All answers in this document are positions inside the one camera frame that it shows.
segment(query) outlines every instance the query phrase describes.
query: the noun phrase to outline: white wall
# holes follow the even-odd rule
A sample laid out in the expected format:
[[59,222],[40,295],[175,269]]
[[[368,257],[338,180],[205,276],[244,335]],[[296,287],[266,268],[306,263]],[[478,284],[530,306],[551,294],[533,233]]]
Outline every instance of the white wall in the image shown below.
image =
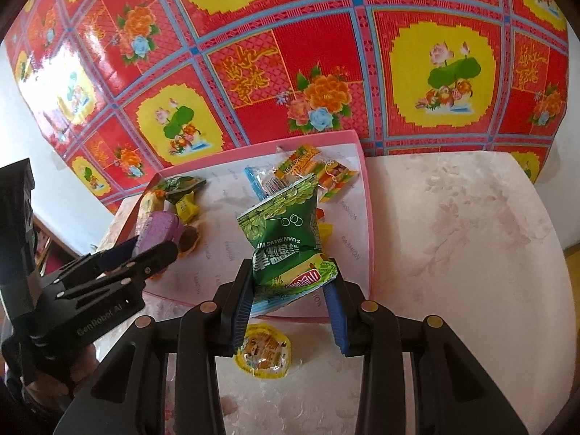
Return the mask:
[[36,182],[34,213],[72,250],[91,252],[91,244],[99,244],[113,216],[41,135],[18,91],[4,44],[0,87],[0,166],[30,157]]
[[535,184],[562,248],[580,242],[580,41],[570,26],[568,38],[568,110]]

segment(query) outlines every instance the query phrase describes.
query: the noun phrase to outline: white table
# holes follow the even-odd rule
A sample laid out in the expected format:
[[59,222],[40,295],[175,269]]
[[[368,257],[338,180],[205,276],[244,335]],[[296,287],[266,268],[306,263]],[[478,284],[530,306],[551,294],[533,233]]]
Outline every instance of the white table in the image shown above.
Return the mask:
[[[373,298],[397,315],[442,316],[530,434],[542,433],[572,387],[575,315],[562,250],[534,187],[499,152],[398,155],[366,164]],[[185,311],[148,297],[143,313],[160,320]],[[275,326],[292,342],[293,364],[283,379],[255,379],[232,360],[217,359],[227,433],[354,433],[362,360],[340,355],[329,325]],[[100,357],[126,327],[99,342]],[[408,402],[413,434],[410,396]]]

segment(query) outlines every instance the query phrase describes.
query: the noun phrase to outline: white paper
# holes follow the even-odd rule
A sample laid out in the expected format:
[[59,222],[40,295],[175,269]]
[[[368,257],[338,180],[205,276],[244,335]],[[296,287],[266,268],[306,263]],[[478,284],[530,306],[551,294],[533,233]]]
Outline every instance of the white paper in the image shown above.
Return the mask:
[[[360,171],[355,144],[321,147],[329,157]],[[191,306],[213,298],[218,286],[235,279],[242,260],[253,247],[239,228],[237,217],[259,201],[244,173],[246,167],[275,165],[280,154],[265,155],[184,173],[207,178],[195,196],[201,207],[201,238],[187,257],[178,258],[159,279],[147,280],[146,292]],[[334,226],[325,252],[336,259],[345,280],[369,295],[369,237],[364,183],[357,176],[337,198],[323,203],[324,221]],[[328,315],[322,290],[272,312],[283,317]]]

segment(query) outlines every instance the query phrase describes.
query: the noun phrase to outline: yellow candy wrapper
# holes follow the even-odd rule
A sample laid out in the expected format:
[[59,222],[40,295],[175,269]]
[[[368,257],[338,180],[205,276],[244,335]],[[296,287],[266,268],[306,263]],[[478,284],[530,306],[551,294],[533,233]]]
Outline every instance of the yellow candy wrapper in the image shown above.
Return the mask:
[[175,204],[179,219],[182,223],[189,224],[199,214],[199,206],[195,204],[193,192],[188,193]]
[[326,245],[328,239],[332,235],[332,224],[327,223],[318,223],[318,235],[320,235],[320,242],[322,242],[323,246]]
[[290,340],[271,325],[249,324],[234,361],[255,377],[284,377],[290,367]]

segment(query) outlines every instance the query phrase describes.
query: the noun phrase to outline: blue flower print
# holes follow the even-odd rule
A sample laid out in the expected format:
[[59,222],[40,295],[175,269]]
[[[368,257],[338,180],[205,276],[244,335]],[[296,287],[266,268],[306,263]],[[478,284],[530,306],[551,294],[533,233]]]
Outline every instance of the blue flower print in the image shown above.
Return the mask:
[[538,118],[538,126],[545,126],[550,119],[550,113],[547,111],[543,111]]
[[135,51],[135,54],[137,54],[142,59],[145,58],[147,53],[151,51],[151,48],[149,47],[149,41],[143,36],[135,37],[131,43],[131,47]]
[[46,41],[51,44],[52,41],[54,40],[54,29],[50,28],[47,32],[46,32]]
[[317,131],[322,132],[332,126],[332,114],[326,108],[318,108],[308,112],[310,124]]
[[134,165],[131,165],[129,167],[129,171],[131,176],[139,178],[143,176],[143,172],[141,170],[139,170],[137,167],[135,167]]

